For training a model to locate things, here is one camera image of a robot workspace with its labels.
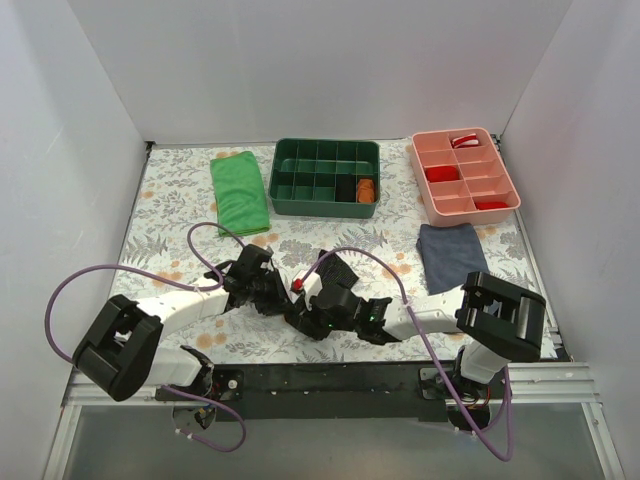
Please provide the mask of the black pinstriped underwear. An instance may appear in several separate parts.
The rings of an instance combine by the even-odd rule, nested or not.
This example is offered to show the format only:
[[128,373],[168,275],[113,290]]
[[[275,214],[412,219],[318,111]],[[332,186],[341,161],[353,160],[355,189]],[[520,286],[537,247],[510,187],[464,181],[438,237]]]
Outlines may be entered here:
[[340,286],[351,290],[359,281],[356,273],[337,254],[327,256],[306,279],[303,279],[306,273],[305,269],[299,270],[288,287],[289,297],[301,313],[312,311],[311,300],[323,289]]

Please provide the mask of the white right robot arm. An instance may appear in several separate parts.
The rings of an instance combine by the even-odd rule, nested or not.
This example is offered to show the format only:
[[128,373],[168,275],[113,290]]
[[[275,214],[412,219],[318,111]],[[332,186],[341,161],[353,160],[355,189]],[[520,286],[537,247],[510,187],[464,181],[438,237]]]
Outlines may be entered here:
[[293,310],[287,322],[314,340],[334,331],[353,332],[373,345],[408,340],[421,333],[464,333],[452,373],[454,389],[475,397],[510,362],[540,360],[546,300],[539,294],[484,272],[472,272],[448,291],[418,302],[355,295],[340,284],[323,285],[320,276],[296,279],[286,290]]

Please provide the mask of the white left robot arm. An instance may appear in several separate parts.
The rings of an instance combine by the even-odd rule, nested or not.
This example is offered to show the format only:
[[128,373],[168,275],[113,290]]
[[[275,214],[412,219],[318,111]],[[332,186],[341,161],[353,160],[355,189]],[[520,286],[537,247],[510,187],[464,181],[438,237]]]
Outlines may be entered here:
[[272,254],[248,245],[237,260],[185,290],[137,300],[111,297],[76,347],[72,363],[115,401],[147,385],[179,387],[188,398],[203,399],[213,386],[212,360],[193,347],[166,349],[161,342],[246,304],[265,316],[282,315],[292,305],[286,283]]

